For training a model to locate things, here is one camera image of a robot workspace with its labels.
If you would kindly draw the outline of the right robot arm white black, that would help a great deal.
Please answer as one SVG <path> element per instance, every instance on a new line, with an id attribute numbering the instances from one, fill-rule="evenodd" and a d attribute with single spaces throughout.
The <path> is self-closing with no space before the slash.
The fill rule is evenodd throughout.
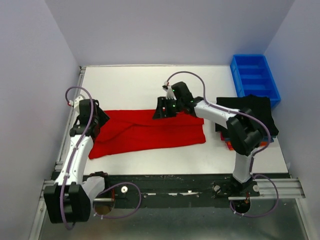
<path id="1" fill-rule="evenodd" d="M 236 196 L 247 192 L 247 183 L 253 179 L 253 161 L 259 146 L 265 137 L 271 141 L 267 126 L 249 108 L 228 108 L 210 103 L 204 97 L 193 97 L 183 81 L 173 85 L 165 81 L 162 88 L 166 96 L 157 98 L 153 119 L 173 118 L 184 112 L 227 129 L 230 143 L 236 152 L 230 191 Z"/>

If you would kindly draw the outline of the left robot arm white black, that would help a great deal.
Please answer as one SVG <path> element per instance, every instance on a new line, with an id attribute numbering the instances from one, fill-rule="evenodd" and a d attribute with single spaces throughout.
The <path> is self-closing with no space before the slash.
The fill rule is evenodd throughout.
<path id="1" fill-rule="evenodd" d="M 95 197 L 107 197 L 111 191 L 108 175 L 102 171 L 94 172 L 83 180 L 87 159 L 100 128 L 110 118 L 96 99 L 78 97 L 73 107 L 78 115 L 69 131 L 69 151 L 54 184 L 46 186 L 43 192 L 53 224 L 88 221 Z"/>

